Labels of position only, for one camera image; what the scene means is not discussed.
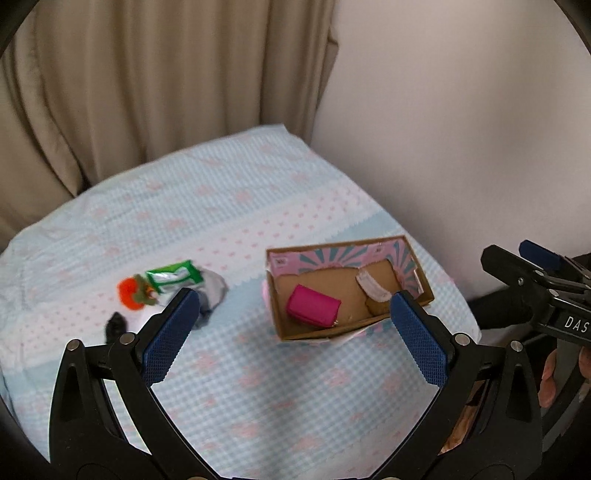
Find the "right hand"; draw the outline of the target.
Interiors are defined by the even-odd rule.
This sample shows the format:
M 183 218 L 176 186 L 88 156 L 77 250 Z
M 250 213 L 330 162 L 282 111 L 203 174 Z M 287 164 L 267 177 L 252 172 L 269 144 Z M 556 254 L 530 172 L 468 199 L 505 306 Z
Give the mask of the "right hand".
M 549 408 L 557 395 L 557 386 L 554 372 L 557 363 L 557 350 L 554 350 L 546 359 L 538 393 L 539 404 L 542 408 Z M 591 354 L 590 349 L 583 347 L 579 353 L 579 369 L 587 382 L 591 379 Z

